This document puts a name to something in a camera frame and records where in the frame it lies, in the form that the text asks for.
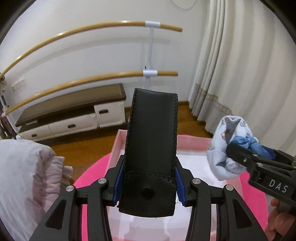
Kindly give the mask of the person's right hand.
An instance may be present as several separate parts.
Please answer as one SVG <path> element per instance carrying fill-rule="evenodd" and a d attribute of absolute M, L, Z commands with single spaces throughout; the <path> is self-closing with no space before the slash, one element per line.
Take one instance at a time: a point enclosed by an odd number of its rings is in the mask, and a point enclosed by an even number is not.
<path fill-rule="evenodd" d="M 280 213 L 280 201 L 276 198 L 273 198 L 270 204 L 274 207 L 274 209 L 269 214 L 265 234 L 268 240 L 274 240 L 277 233 L 282 236 L 287 234 L 288 230 L 295 221 L 295 216 L 285 212 Z"/>

